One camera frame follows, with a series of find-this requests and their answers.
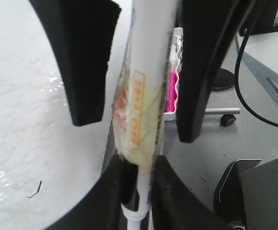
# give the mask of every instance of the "gray floor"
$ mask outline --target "gray floor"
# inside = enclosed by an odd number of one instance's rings
[[[236,57],[233,44],[223,68],[233,71]],[[240,88],[245,100],[256,112],[278,122],[278,107],[244,64],[240,71]],[[199,138],[191,144],[179,141],[175,121],[166,122],[164,133],[164,155],[186,186],[211,210],[215,188],[231,162],[263,159],[278,148],[278,128],[249,114],[234,88],[211,94],[208,108],[219,107],[241,108],[235,124],[220,127],[221,115],[206,116]]]

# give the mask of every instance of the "black cable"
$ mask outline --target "black cable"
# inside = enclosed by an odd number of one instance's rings
[[[253,25],[251,26],[251,28],[248,28],[246,30],[246,33],[245,33],[244,38],[243,38],[243,42],[242,42],[242,44],[240,46],[240,49],[239,49],[239,52],[238,52],[238,57],[237,57],[237,60],[236,60],[236,65],[235,65],[235,90],[236,90],[237,96],[238,96],[241,104],[243,104],[243,106],[246,108],[247,111],[249,111],[250,114],[252,114],[257,119],[259,119],[259,120],[261,120],[261,121],[263,121],[263,122],[265,122],[265,123],[267,123],[271,126],[278,127],[278,123],[275,123],[275,122],[272,122],[272,121],[269,121],[269,120],[265,119],[264,117],[257,114],[253,109],[251,109],[251,107],[245,102],[243,96],[241,95],[240,88],[239,88],[240,63],[241,63],[241,60],[242,60],[242,57],[243,57],[245,45],[248,42],[248,39],[250,37],[250,34],[251,34],[252,29],[253,29],[254,23],[255,22],[253,22]]]

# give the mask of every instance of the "caster wheel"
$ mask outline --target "caster wheel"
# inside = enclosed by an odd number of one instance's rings
[[[236,118],[232,114],[225,114],[221,117],[220,126],[227,127],[234,124]]]

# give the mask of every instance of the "small debris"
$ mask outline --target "small debris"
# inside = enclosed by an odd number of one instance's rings
[[[27,198],[29,198],[29,199],[30,199],[30,198],[33,198],[33,196],[34,196],[34,195],[37,195],[37,194],[39,193],[39,191],[40,191],[41,184],[42,184],[42,181],[40,181],[40,183],[39,183],[39,186],[38,186],[38,189],[37,189],[36,193],[32,194],[31,196],[27,196]]]

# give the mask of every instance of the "orange label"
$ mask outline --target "orange label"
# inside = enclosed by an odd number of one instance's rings
[[[132,150],[140,147],[140,128],[144,100],[145,74],[135,70],[131,81],[130,124],[128,131],[128,146]]]

